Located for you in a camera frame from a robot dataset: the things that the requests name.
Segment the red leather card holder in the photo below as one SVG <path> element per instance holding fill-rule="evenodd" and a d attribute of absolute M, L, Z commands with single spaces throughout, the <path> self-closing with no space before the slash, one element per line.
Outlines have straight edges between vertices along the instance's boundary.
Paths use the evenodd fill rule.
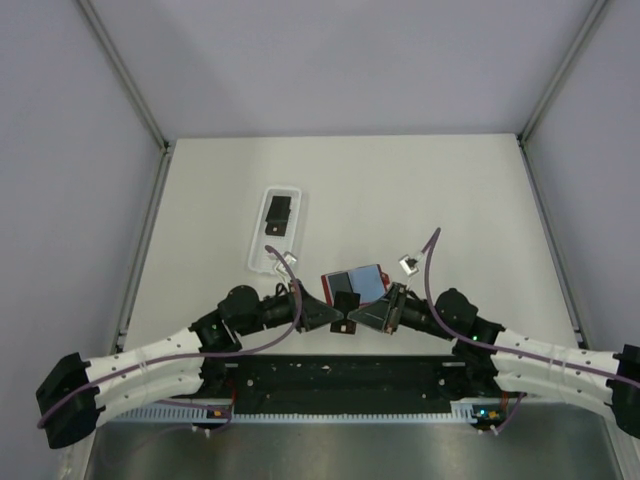
<path fill-rule="evenodd" d="M 379 299 L 386 293 L 390 286 L 389 276 L 382 270 L 379 264 L 370 264 L 336 272 L 349 273 L 352 292 L 360 295 L 361 305 L 366 305 Z M 336 272 L 321 276 L 325 299 L 330 305 L 333 305 L 335 295 L 332 295 L 329 290 L 327 276 Z"/>

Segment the black VIP credit card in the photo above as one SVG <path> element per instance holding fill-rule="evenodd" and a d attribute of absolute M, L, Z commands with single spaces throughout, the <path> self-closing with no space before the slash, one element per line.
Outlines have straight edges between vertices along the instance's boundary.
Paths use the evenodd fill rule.
<path fill-rule="evenodd" d="M 360 306 L 360 295 L 358 293 L 337 291 L 334 296 L 333 306 L 343 314 L 343 319 L 330 325 L 330 332 L 343 335 L 354 335 L 357 325 L 348 319 L 351 311 L 357 310 Z"/>

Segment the white plastic tray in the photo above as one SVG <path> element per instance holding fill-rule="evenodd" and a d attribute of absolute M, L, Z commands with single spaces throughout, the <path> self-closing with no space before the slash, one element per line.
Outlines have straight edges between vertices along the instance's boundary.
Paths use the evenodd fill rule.
<path fill-rule="evenodd" d="M 262 196 L 247 267 L 258 274 L 272 274 L 275 257 L 266 247 L 280 254 L 294 253 L 302 207 L 302 191 L 293 186 L 270 186 Z"/>

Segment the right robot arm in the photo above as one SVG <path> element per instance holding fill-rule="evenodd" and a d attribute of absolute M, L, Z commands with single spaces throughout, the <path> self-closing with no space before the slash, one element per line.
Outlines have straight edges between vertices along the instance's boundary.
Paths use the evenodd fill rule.
<path fill-rule="evenodd" d="M 639 435 L 639 349 L 593 351 L 535 340 L 481 318 L 476 306 L 451 288 L 436 300 L 420 299 L 395 283 L 380 299 L 348 313 L 348 319 L 382 333 L 403 326 L 453 341 L 453 354 L 469 369 L 476 394 L 496 389 L 561 400 Z"/>

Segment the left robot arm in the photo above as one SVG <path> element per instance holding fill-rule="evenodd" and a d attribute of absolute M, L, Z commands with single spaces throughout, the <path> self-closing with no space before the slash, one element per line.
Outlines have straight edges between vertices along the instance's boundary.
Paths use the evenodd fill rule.
<path fill-rule="evenodd" d="M 62 357 L 36 390 L 37 427 L 51 449 L 62 449 L 147 404 L 216 396 L 226 387 L 226 360 L 257 351 L 243 348 L 242 337 L 280 326 L 309 332 L 343 317 L 300 283 L 266 297 L 235 287 L 212 312 L 157 342 L 105 357 Z"/>

